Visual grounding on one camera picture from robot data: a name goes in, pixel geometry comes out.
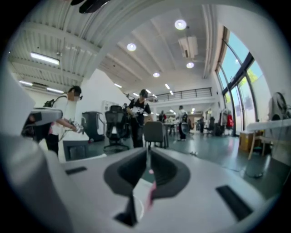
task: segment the black t-shirt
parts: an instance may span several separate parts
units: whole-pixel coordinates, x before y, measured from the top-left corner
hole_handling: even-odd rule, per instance
[[[140,100],[137,99],[137,101],[135,102],[135,100],[133,99],[130,104],[129,104],[129,108],[132,109],[132,113],[136,114],[137,117],[137,121],[140,125],[144,125],[144,111],[147,112],[148,114],[151,113],[151,109],[148,103],[146,103],[146,106],[144,105],[145,102],[140,103]]]

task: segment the floor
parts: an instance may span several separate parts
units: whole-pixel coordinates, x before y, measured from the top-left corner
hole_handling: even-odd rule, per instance
[[[212,137],[195,132],[194,135],[188,136],[185,142],[176,139],[175,136],[169,136],[169,149],[184,153],[185,156],[193,156],[190,153],[194,152],[200,159],[208,160],[233,171],[234,174],[259,190],[266,199],[280,191],[290,170],[289,166],[272,159],[270,155],[262,157],[253,153],[252,159],[248,161],[248,153],[238,150],[239,139],[237,137]],[[127,139],[123,143],[130,148],[133,147],[131,139]],[[103,147],[108,144],[108,139],[90,144],[89,156],[104,154]],[[115,153],[114,150],[106,152],[107,155],[113,153]],[[261,172],[262,177],[253,178]],[[149,182],[154,181],[154,176],[149,173],[148,169],[142,178]]]

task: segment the red bag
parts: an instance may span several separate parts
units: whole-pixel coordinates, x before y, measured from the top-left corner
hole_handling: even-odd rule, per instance
[[[227,116],[227,127],[233,127],[233,120],[232,120],[232,115],[228,114]]]

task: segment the cardboard box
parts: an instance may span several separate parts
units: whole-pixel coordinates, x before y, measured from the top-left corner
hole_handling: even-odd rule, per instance
[[[260,136],[262,133],[257,132],[256,136]],[[240,133],[240,145],[239,149],[245,152],[250,152],[251,144],[253,142],[253,133],[248,131],[243,131]],[[261,144],[260,139],[255,141],[254,147],[257,147]]]

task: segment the round ceiling light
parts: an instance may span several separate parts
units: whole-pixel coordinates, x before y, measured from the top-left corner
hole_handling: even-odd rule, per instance
[[[189,63],[187,63],[186,67],[188,69],[192,69],[194,67],[194,63],[193,62],[189,62]]]
[[[155,78],[158,78],[158,77],[160,77],[160,74],[159,74],[159,73],[154,73],[153,76],[154,76]]]
[[[187,24],[184,20],[177,20],[175,22],[175,28],[178,30],[184,30],[187,27]]]
[[[133,44],[133,43],[130,43],[127,45],[127,49],[131,52],[135,51],[136,50],[136,45]]]

